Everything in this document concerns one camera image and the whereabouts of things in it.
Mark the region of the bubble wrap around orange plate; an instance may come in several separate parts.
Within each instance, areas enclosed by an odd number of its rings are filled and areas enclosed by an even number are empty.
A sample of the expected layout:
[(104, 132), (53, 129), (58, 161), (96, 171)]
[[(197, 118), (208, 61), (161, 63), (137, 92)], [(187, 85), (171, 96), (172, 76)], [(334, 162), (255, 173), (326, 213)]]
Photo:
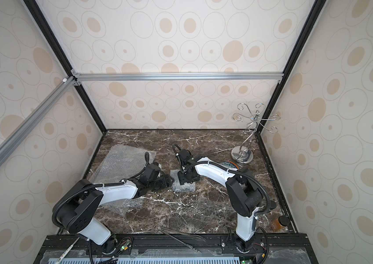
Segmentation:
[[(113, 183), (137, 174), (146, 164), (146, 152), (149, 153), (150, 162), (152, 163), (156, 157), (155, 151), (147, 151), (142, 148), (140, 149), (126, 145), (113, 146), (105, 159), (90, 177), (90, 181), (92, 183)], [(130, 209), (141, 208), (142, 203), (143, 201), (138, 198), (133, 200), (109, 202), (104, 204), (102, 207), (123, 216)]]

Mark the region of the teal patterned dinner plate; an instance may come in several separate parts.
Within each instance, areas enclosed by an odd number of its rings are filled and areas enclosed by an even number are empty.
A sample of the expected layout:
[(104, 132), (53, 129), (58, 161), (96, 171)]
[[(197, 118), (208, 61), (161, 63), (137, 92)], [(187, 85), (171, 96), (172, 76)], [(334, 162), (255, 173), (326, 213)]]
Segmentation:
[(223, 166), (225, 166), (225, 167), (228, 167), (228, 168), (236, 168), (236, 169), (239, 169), (239, 166), (238, 166), (238, 165), (236, 165), (235, 163), (230, 162), (230, 161), (224, 161), (224, 162), (221, 162), (220, 164), (223, 165)]

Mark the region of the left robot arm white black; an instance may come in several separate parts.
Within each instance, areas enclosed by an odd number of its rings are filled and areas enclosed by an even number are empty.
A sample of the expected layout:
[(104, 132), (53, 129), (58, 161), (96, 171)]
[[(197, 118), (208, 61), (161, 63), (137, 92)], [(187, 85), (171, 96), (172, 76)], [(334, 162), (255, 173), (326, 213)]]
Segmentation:
[(97, 245), (109, 241), (112, 233), (95, 219), (97, 209), (106, 203), (136, 199), (172, 186), (174, 179), (157, 162), (146, 165), (141, 174), (117, 183), (77, 182), (54, 206), (53, 224), (70, 234), (80, 234)]

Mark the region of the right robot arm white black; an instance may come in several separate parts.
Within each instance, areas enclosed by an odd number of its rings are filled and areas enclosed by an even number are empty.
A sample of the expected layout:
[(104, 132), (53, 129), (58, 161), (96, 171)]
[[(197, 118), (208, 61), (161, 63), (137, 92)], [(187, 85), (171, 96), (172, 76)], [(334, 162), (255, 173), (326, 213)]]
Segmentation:
[(258, 215), (270, 211), (271, 200), (267, 190), (247, 168), (230, 168), (208, 157), (196, 155), (174, 145), (176, 159), (180, 164), (178, 179), (181, 185), (207, 177), (226, 187), (233, 209), (238, 214), (237, 236), (249, 241), (256, 231)]

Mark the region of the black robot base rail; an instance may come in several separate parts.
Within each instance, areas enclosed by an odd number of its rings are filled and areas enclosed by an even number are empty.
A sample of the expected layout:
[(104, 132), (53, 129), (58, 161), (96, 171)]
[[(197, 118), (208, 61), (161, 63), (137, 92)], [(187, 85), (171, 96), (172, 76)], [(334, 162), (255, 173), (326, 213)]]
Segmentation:
[[(77, 238), (48, 236), (35, 263), (55, 264)], [(240, 252), (232, 234), (123, 234), (116, 249), (106, 255), (95, 244), (79, 239), (63, 264), (316, 264), (315, 253), (305, 234), (261, 234), (251, 249)]]

